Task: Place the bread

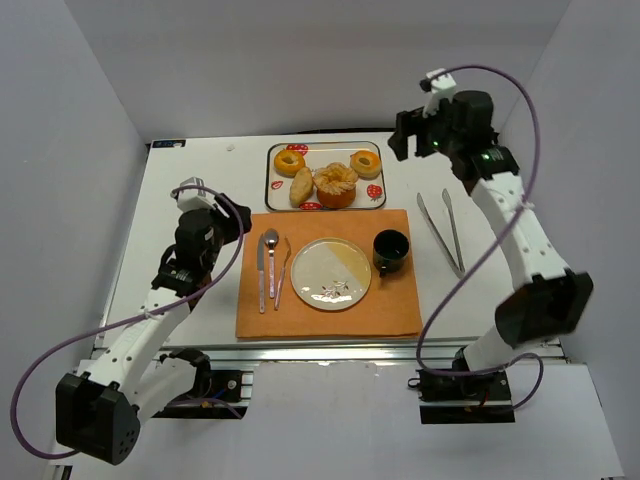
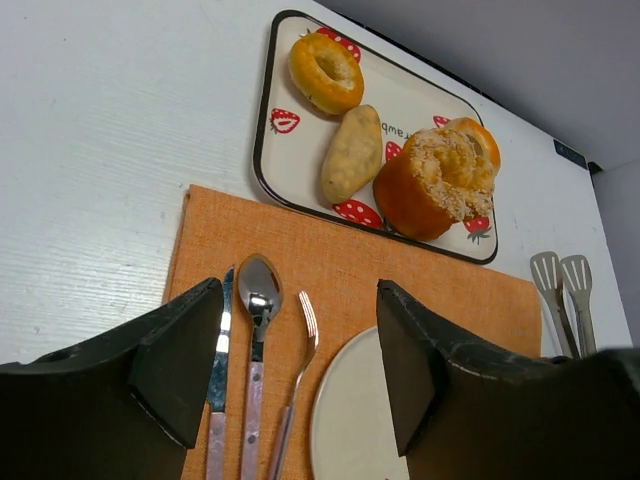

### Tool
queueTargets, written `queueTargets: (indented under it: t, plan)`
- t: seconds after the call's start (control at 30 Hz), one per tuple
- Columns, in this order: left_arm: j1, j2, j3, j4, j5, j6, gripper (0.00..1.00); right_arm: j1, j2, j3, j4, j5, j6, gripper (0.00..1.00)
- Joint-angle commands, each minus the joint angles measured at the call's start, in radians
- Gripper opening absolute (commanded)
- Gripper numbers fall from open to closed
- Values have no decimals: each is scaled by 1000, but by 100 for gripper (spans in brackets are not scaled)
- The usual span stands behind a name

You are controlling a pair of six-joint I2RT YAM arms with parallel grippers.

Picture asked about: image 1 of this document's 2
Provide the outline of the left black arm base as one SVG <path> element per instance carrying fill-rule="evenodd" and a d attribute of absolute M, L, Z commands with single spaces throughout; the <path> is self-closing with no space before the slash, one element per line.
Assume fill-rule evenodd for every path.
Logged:
<path fill-rule="evenodd" d="M 155 361 L 156 368 L 170 360 L 186 363 L 195 371 L 193 386 L 175 397 L 154 418 L 241 420 L 244 417 L 250 395 L 248 388 L 252 385 L 248 371 L 214 367 L 207 354 L 193 348 L 161 354 Z"/>

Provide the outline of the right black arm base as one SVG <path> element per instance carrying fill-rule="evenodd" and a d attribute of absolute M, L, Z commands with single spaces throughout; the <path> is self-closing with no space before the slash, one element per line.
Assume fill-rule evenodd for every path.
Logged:
<path fill-rule="evenodd" d="M 515 422 L 504 372 L 480 376 L 437 376 L 417 370 L 407 387 L 418 395 L 424 425 L 508 424 Z"/>

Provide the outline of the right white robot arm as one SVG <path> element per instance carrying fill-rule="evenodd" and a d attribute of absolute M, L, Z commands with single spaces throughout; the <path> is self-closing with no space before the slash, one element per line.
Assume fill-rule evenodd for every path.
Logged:
<path fill-rule="evenodd" d="M 447 157 L 506 259 L 514 291 L 496 308 L 493 327 L 461 351 L 457 364 L 482 374 L 510 364 L 529 344 L 573 333 L 593 291 L 590 275 L 569 267 L 528 206 L 519 166 L 499 145 L 492 116 L 486 92 L 446 94 L 398 113 L 388 141 L 400 161 L 408 157 L 410 137 L 417 156 Z"/>

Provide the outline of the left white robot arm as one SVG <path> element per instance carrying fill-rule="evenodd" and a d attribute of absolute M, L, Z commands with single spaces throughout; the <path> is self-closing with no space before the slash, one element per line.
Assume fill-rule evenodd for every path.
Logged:
<path fill-rule="evenodd" d="M 83 372 L 59 381 L 55 391 L 59 444 L 118 465 L 132 452 L 147 420 L 182 395 L 204 393 L 210 364 L 197 349 L 163 354 L 155 372 L 147 369 L 194 309 L 196 292 L 212 284 L 221 248 L 240 242 L 250 229 L 250 209 L 224 195 L 214 204 L 180 215 L 174 242 L 163 253 L 140 308 L 141 320 L 126 326 Z"/>

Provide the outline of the pale glazed ring donut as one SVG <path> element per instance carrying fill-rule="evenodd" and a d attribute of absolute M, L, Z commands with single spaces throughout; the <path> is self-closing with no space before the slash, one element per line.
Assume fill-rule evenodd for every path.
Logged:
<path fill-rule="evenodd" d="M 375 179 L 382 170 L 380 157 L 369 150 L 359 150 L 350 156 L 350 166 L 356 174 L 367 180 Z"/>

